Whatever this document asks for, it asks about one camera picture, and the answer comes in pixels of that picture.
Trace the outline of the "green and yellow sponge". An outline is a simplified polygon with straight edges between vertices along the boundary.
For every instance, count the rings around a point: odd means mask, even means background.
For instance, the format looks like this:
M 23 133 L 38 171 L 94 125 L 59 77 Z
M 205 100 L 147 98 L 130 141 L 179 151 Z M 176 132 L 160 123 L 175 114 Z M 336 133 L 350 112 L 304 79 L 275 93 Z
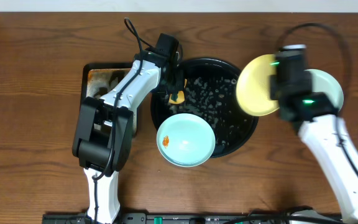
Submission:
M 174 105 L 180 105 L 185 101 L 185 87 L 187 84 L 187 79 L 185 78 L 183 82 L 175 82 L 169 90 L 168 102 Z

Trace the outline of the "yellow plate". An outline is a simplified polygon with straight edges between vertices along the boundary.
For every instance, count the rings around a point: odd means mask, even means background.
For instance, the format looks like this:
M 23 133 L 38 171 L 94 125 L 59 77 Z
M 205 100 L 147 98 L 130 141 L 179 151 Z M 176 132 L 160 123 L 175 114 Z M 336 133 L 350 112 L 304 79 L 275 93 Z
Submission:
M 251 60 L 241 71 L 236 83 L 236 100 L 251 116 L 265 116 L 279 109 L 278 101 L 270 99 L 270 76 L 275 75 L 274 54 Z

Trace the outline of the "light blue plate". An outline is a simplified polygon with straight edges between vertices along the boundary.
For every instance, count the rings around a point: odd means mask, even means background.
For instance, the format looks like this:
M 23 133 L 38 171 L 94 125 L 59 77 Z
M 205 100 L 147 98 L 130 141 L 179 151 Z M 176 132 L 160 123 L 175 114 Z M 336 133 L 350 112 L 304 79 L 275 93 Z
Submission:
M 180 167 L 195 167 L 212 156 L 216 138 L 204 119 L 181 113 L 160 125 L 156 140 L 161 155 L 168 162 Z
M 329 73 L 318 69 L 307 69 L 312 74 L 313 92 L 323 92 L 338 110 L 344 104 L 344 92 L 339 82 Z

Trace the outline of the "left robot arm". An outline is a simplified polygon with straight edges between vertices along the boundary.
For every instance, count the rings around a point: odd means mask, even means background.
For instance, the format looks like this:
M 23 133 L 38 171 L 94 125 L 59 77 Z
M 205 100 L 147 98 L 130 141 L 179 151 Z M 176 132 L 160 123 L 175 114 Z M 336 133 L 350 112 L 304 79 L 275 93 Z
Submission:
M 89 186 L 85 223 L 113 223 L 119 215 L 118 175 L 129 157 L 137 110 L 151 91 L 182 90 L 179 59 L 179 52 L 144 50 L 132 63 L 84 67 L 72 153 Z

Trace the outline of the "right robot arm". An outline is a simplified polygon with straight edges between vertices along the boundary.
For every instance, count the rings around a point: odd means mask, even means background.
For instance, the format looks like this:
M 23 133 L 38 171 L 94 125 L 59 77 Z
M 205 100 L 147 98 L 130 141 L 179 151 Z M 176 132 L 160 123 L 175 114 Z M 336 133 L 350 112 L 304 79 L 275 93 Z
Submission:
M 338 201 L 344 223 L 358 223 L 358 152 L 339 112 L 344 93 L 330 74 L 301 69 L 269 77 L 270 97 L 315 156 Z

